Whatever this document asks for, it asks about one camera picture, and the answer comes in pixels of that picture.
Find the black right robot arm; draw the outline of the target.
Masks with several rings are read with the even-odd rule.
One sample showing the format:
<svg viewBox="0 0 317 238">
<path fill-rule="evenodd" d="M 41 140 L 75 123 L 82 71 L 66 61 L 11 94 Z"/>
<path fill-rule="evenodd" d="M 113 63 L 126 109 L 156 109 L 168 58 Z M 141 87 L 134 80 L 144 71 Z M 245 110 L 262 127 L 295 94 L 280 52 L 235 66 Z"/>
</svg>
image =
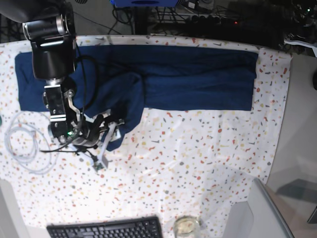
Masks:
<svg viewBox="0 0 317 238">
<path fill-rule="evenodd" d="M 22 24 L 23 33 L 31 43 L 34 77 L 46 81 L 43 100 L 50 112 L 49 131 L 62 147 L 73 144 L 79 148 L 96 148 L 104 116 L 87 121 L 82 108 L 73 104 L 76 85 L 70 78 L 77 63 L 90 56 L 76 56 L 76 31 L 73 8 L 65 0 L 2 0 L 0 13 Z"/>
</svg>

